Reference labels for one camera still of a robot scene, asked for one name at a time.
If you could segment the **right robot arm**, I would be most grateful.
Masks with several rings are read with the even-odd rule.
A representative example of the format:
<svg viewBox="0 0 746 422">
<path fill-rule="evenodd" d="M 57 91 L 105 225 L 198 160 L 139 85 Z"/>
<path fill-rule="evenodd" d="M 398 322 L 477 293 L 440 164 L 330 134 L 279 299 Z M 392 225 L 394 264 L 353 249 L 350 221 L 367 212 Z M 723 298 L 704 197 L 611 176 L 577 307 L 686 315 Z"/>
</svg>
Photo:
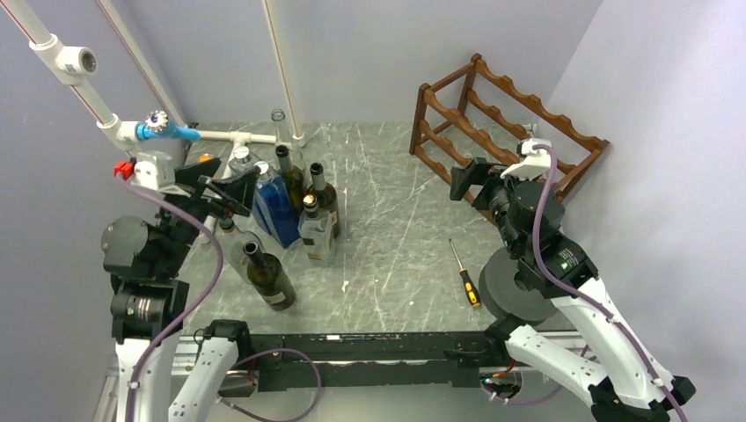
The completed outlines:
<svg viewBox="0 0 746 422">
<path fill-rule="evenodd" d="M 597 421 L 667 421 L 696 394 L 666 369 L 618 311 L 589 255 L 561 230 L 563 204 L 542 182 L 551 163 L 505 166 L 478 157 L 450 171 L 450 198 L 488 212 L 503 246 L 480 290 L 495 322 L 485 353 L 525 363 L 572 392 Z"/>
</svg>

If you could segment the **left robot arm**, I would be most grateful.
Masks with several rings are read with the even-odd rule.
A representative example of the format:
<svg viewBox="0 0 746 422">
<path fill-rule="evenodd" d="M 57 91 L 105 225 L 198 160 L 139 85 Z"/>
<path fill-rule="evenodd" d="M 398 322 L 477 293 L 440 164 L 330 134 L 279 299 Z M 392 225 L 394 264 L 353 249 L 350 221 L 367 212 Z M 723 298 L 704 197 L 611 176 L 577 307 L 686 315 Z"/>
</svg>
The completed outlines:
<svg viewBox="0 0 746 422">
<path fill-rule="evenodd" d="M 201 420 L 208 393 L 220 378 L 188 381 L 172 400 L 172 364 L 188 315 L 199 306 L 179 271 L 195 240 L 205 236 L 222 258 L 224 249 L 207 227 L 209 217 L 247 216 L 261 168 L 252 165 L 216 178 L 220 160 L 172 167 L 168 156 L 141 153 L 118 163 L 114 176 L 131 193 L 157 205 L 154 222 L 123 216 L 103 231 L 103 267 L 113 288 L 112 336 L 118 360 L 119 421 Z"/>
</svg>

